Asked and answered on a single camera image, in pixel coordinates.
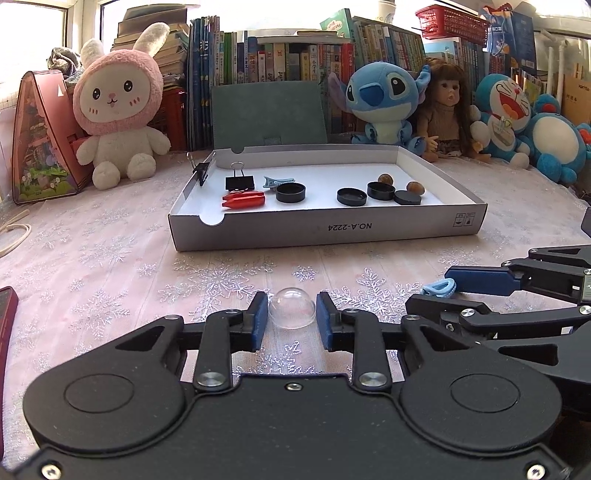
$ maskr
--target metal screw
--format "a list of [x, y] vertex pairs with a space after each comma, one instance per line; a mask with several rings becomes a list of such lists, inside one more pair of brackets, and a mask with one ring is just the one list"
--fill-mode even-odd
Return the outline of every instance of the metal screw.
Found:
[[41, 467], [41, 474], [47, 480], [59, 480], [61, 478], [61, 470], [52, 464]]
[[300, 392], [303, 390], [304, 387], [302, 387], [299, 383], [288, 383], [285, 386], [286, 390], [289, 390], [290, 392]]
[[197, 383], [202, 387], [219, 387], [226, 381], [221, 373], [205, 372], [197, 377]]
[[359, 376], [359, 382], [364, 387], [381, 387], [386, 384], [386, 375], [379, 372], [365, 372]]
[[527, 480], [541, 480], [546, 474], [546, 469], [543, 465], [533, 465], [527, 470]]

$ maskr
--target white cardboard tray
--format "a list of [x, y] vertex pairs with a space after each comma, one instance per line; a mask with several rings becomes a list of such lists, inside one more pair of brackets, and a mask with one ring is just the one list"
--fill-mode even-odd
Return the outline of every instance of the white cardboard tray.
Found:
[[[387, 145], [280, 145], [247, 147], [235, 154], [216, 150], [208, 177], [199, 186], [194, 174], [168, 216], [178, 251], [293, 247], [372, 242], [477, 233], [486, 203], [436, 166], [407, 150]], [[294, 178], [306, 186], [296, 204], [276, 201], [268, 192], [263, 206], [222, 207], [231, 164], [244, 163], [255, 188], [264, 176]], [[336, 200], [343, 187], [365, 191], [370, 181], [389, 173], [397, 190], [417, 180], [426, 189], [419, 206], [368, 198], [365, 206], [347, 207]]]

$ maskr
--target plush toy eye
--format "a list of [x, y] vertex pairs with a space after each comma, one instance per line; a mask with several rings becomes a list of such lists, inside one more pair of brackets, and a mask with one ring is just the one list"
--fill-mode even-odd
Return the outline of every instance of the plush toy eye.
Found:
[[402, 81], [402, 79], [398, 77], [392, 77], [390, 79], [390, 84], [392, 85], [392, 93], [394, 95], [402, 95], [406, 90], [406, 85]]

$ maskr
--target black binder clip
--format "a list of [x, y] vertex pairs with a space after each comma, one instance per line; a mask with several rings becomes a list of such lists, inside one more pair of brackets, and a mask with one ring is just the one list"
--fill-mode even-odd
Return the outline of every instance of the black binder clip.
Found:
[[[234, 171], [234, 175], [232, 177], [226, 177], [226, 190], [229, 192], [237, 192], [241, 191], [244, 192], [246, 190], [254, 190], [255, 189], [255, 177], [252, 175], [244, 175], [244, 163], [241, 161], [236, 161], [230, 165], [231, 169]], [[241, 176], [236, 176], [236, 170], [240, 169]]]

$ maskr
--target red phone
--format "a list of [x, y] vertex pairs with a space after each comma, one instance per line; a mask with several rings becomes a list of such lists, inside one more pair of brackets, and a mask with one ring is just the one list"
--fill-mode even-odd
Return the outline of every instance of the red phone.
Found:
[[[8, 355], [8, 342], [17, 313], [18, 296], [12, 287], [0, 288], [0, 400], [4, 394], [4, 374]], [[3, 425], [0, 411], [0, 458], [4, 457]]]

